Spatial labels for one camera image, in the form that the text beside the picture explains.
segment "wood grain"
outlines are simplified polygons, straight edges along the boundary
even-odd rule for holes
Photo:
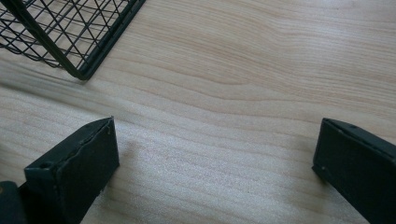
[[[83,223],[365,223],[311,165],[324,117],[396,144],[395,11],[148,0],[86,83],[2,49],[0,181],[112,115],[121,166]]]

